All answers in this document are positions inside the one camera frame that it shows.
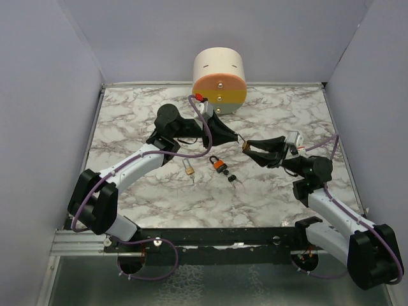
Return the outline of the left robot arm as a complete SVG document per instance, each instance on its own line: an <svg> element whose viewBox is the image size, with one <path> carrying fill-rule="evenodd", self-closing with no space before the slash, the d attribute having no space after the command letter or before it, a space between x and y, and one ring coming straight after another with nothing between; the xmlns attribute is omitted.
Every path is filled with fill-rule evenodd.
<svg viewBox="0 0 408 306"><path fill-rule="evenodd" d="M218 118L209 102L201 102L194 109L196 118L185 119L175 105L161 106L153 133L138 151L99 172L83 171L68 205L68 213L73 216L71 229L81 232L77 225L82 223L97 235L118 238L126 251L137 250L141 242L138 226L118 213L119 195L144 175L179 156L179 138L201 138L206 150L238 140L237 133Z"/></svg>

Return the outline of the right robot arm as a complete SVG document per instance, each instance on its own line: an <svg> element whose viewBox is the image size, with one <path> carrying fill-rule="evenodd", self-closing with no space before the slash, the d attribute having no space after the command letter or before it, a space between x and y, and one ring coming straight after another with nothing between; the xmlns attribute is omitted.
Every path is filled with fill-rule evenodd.
<svg viewBox="0 0 408 306"><path fill-rule="evenodd" d="M329 192L331 158L308 155L296 131L287 137L246 140L242 151L261 167L283 168L297 177L293 182L295 198L320 215L295 224L293 242L297 248L322 248L339 260L364 290L401 282L404 266L395 232L387 224L369 221Z"/></svg>

